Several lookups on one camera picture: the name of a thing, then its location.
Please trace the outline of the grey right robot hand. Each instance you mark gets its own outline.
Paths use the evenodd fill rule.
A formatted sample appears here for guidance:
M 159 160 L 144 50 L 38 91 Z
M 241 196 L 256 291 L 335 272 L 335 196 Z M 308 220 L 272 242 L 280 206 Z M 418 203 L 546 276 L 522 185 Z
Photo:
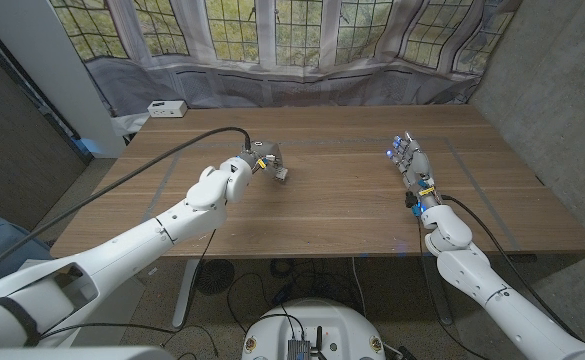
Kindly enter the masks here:
M 386 156 L 402 175 L 407 189 L 405 205 L 421 214 L 427 209 L 441 204 L 436 193 L 430 161 L 420 144 L 409 132 L 397 135 L 392 141 L 392 148 Z

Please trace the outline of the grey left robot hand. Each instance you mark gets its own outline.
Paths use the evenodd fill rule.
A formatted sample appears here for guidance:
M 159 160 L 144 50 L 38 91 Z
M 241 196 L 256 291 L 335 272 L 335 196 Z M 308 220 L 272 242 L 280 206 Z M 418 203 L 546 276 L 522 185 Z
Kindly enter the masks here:
M 284 166 L 279 144 L 270 141 L 254 141 L 247 150 L 247 162 L 252 172 L 262 171 L 274 180 L 284 182 L 288 169 Z

